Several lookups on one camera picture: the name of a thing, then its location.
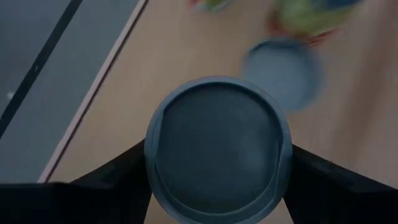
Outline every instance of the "wooden floor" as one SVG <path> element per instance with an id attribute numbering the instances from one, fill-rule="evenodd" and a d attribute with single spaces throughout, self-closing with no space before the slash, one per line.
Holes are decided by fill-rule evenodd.
<path id="1" fill-rule="evenodd" d="M 186 0 L 149 0 L 52 180 L 70 181 L 139 142 L 163 98 L 194 78 L 239 74 L 245 52 L 267 37 L 271 0 L 235 0 L 199 14 Z M 367 0 L 315 50 L 327 82 L 289 115 L 300 147 L 398 187 L 398 4 Z M 266 223 L 291 223 L 284 202 Z M 146 223 L 175 223 L 152 199 Z"/>

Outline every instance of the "blurred object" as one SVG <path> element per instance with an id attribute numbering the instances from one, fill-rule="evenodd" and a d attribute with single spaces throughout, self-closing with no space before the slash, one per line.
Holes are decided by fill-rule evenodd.
<path id="1" fill-rule="evenodd" d="M 265 90 L 286 113 L 309 105 L 322 82 L 314 54 L 290 39 L 271 39 L 255 46 L 245 59 L 242 76 Z"/>
<path id="2" fill-rule="evenodd" d="M 194 10 L 200 12 L 214 12 L 227 6 L 231 0 L 190 0 L 190 5 Z"/>
<path id="3" fill-rule="evenodd" d="M 287 35 L 310 45 L 322 43 L 347 20 L 362 0 L 278 0 L 270 14 L 272 35 Z"/>

